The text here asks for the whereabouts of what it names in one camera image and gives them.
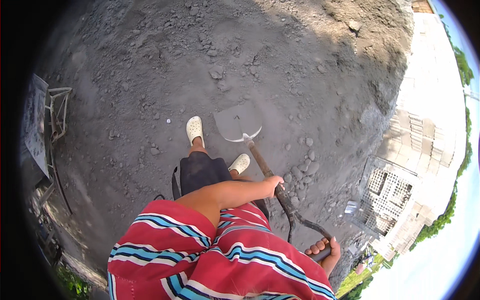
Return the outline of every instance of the grass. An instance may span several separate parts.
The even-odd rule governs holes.
[[[380,254],[377,254],[373,259],[372,272],[370,272],[367,268],[365,268],[365,270],[363,270],[363,272],[360,275],[357,275],[355,274],[354,270],[351,270],[350,273],[347,275],[347,277],[343,280],[342,284],[340,285],[340,288],[338,288],[338,291],[335,294],[337,299],[340,299],[342,296],[346,295],[353,288],[355,288],[360,282],[362,282],[363,280],[372,276],[373,273],[380,270],[380,266],[382,265],[384,260],[385,259]]]

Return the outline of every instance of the dirt ground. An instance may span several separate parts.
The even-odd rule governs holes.
[[[172,199],[189,118],[202,118],[211,157],[229,165],[249,153],[224,140],[213,118],[245,101],[263,116],[255,142],[272,171],[292,178],[299,210],[346,249],[359,229],[340,215],[393,113],[412,28],[403,0],[110,0],[70,9],[36,71],[50,87],[74,88],[57,155],[74,215],[48,204],[65,251],[105,276],[137,214],[159,193]],[[306,171],[295,176],[295,166]],[[254,161],[244,174],[263,178]],[[286,239],[280,205],[268,206]],[[297,225],[293,242],[304,250],[320,237]],[[351,265],[343,253],[335,290]]]

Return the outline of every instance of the striped fabric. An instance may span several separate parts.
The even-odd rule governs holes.
[[[251,203],[221,211],[218,228],[167,200],[147,205],[108,259],[124,299],[335,299],[325,271],[275,236]]]

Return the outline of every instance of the black shorts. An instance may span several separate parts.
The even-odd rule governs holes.
[[[180,160],[180,188],[181,194],[201,189],[204,186],[223,181],[233,180],[223,158],[211,159],[206,153],[194,151],[189,157]],[[268,209],[263,199],[255,200],[254,203],[268,217]]]

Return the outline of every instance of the shovel blade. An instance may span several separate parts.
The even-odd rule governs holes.
[[[250,101],[218,112],[214,118],[220,134],[231,142],[243,142],[243,134],[253,138],[262,129],[260,112]]]

